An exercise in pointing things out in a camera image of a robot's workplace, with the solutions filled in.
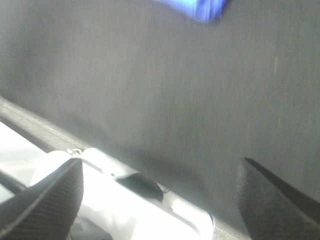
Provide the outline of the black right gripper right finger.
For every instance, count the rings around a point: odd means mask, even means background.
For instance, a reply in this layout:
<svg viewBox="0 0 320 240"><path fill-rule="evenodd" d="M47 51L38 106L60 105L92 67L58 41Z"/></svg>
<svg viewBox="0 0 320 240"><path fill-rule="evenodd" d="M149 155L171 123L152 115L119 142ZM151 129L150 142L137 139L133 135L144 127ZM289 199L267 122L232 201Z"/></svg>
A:
<svg viewBox="0 0 320 240"><path fill-rule="evenodd" d="M251 158L237 171L237 205L253 240L318 240L320 203Z"/></svg>

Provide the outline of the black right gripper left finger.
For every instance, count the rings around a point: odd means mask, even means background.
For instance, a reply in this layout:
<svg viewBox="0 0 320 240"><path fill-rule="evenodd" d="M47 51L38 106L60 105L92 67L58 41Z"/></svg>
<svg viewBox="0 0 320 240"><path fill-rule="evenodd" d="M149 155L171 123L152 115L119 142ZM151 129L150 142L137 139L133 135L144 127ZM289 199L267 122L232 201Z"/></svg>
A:
<svg viewBox="0 0 320 240"><path fill-rule="evenodd" d="M71 158L0 205L2 240L65 240L84 194L83 162Z"/></svg>

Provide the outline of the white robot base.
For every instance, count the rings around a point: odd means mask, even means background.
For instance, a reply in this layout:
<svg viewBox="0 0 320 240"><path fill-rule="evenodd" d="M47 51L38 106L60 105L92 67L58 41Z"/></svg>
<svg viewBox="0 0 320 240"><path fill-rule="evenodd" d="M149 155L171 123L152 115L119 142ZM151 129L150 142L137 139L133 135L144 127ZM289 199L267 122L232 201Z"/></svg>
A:
<svg viewBox="0 0 320 240"><path fill-rule="evenodd" d="M82 160L83 196L66 240L210 240L215 220L161 184L96 148L52 136L38 146L0 126L0 204L69 159Z"/></svg>

